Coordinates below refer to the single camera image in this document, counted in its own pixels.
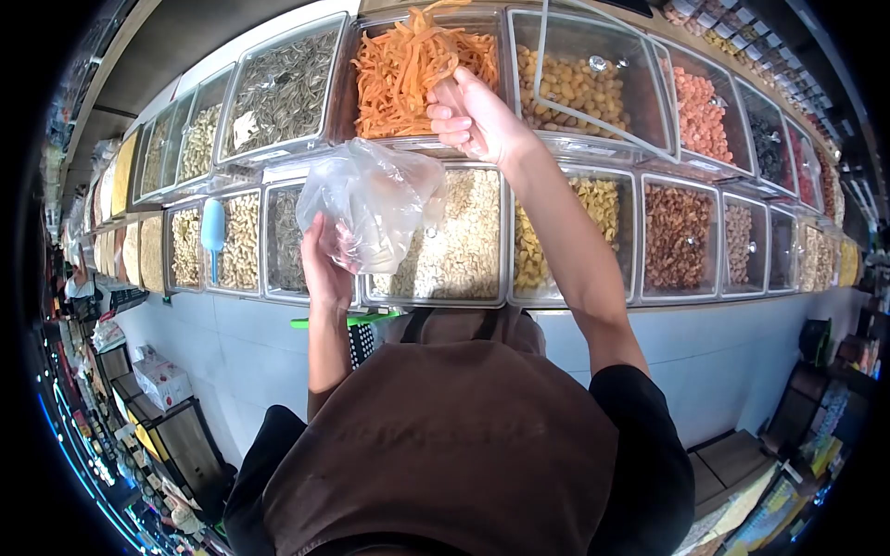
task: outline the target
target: hand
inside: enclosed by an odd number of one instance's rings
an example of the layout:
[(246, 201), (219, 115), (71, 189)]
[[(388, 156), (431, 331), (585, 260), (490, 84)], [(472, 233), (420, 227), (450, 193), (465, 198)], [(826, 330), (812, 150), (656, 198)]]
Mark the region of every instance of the hand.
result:
[(322, 247), (327, 243), (323, 237), (333, 233), (325, 215), (315, 214), (300, 246), (303, 273), (312, 309), (347, 311), (352, 304), (352, 273), (336, 265)]
[(464, 106), (470, 117), (451, 117), (451, 109), (438, 104), (432, 91), (426, 95), (429, 101), (426, 115), (432, 119), (433, 132), (439, 134), (441, 143), (471, 156), (464, 143), (470, 140), (467, 129), (475, 121), (488, 143), (488, 153), (479, 157), (483, 162), (503, 166), (509, 159), (523, 156), (528, 149), (543, 147), (537, 135), (472, 71), (459, 66), (454, 78), (464, 95)]

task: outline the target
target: price label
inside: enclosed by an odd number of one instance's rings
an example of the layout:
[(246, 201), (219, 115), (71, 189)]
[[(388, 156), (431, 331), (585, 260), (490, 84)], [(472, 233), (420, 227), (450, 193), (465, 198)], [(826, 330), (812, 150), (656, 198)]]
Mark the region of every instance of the price label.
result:
[(695, 6), (686, 2), (686, 0), (674, 0), (674, 9), (685, 16), (690, 16), (695, 13)]
[(739, 50), (745, 50), (745, 47), (748, 46), (748, 41), (745, 40), (744, 36), (736, 35), (732, 38), (732, 45)]
[(754, 14), (749, 12), (746, 8), (739, 8), (739, 10), (735, 14), (739, 16), (739, 19), (745, 25), (748, 25), (751, 21), (754, 20)]
[(720, 172), (720, 166), (714, 166), (700, 160), (690, 160), (689, 164), (701, 168), (702, 170), (708, 170), (709, 172)]
[(722, 38), (729, 38), (732, 36), (732, 29), (726, 27), (724, 23), (718, 23), (714, 30)]
[(268, 160), (269, 158), (277, 158), (283, 157), (285, 155), (289, 155), (290, 153), (286, 150), (273, 150), (272, 152), (267, 152), (265, 154), (260, 155), (259, 157), (253, 157), (250, 160), (252, 162), (260, 162), (261, 160)]
[(760, 51), (753, 44), (745, 49), (745, 53), (753, 61), (758, 61), (763, 56), (763, 54), (761, 54)]
[(703, 28), (712, 28), (717, 24), (717, 18), (711, 15), (710, 13), (702, 12), (699, 18), (696, 20), (699, 25)]

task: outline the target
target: apron strap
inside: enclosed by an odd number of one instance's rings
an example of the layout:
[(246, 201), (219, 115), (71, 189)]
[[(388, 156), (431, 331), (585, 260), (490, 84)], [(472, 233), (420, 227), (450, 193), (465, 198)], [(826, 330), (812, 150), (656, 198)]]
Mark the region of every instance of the apron strap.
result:
[[(405, 333), (401, 337), (400, 343), (417, 343), (420, 339), (420, 333), (424, 329), (426, 320), (433, 314), (432, 307), (417, 307), (411, 312), (411, 320), (405, 326)], [(490, 340), (498, 327), (498, 317), (500, 317), (500, 309), (492, 309), (485, 311), (485, 317), (476, 333), (473, 334), (472, 340)]]

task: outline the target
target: orange dried fruit strip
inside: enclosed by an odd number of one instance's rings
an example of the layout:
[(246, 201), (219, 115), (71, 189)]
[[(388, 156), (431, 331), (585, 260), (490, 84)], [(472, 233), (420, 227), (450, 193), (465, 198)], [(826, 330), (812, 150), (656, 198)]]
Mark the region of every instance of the orange dried fruit strip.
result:
[(432, 133), (426, 94), (458, 65), (466, 66), (493, 91), (498, 89), (498, 48), (493, 35), (433, 25), (431, 10), (467, 5), (470, 0), (440, 0), (423, 11), (410, 7), (407, 24), (396, 21), (374, 38), (364, 33), (356, 59), (359, 137), (378, 139)]

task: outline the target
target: brown apron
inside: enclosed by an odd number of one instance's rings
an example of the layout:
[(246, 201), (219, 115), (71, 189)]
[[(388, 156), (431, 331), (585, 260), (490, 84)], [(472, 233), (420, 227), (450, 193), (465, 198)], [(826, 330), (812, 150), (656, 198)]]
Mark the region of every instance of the brown apron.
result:
[[(276, 553), (379, 532), (476, 556), (587, 553), (618, 431), (532, 354), (540, 331), (528, 316), (460, 312), (417, 312), (404, 343), (382, 346), (334, 391), (263, 493)], [(461, 318), (480, 323), (463, 341), (423, 344)]]

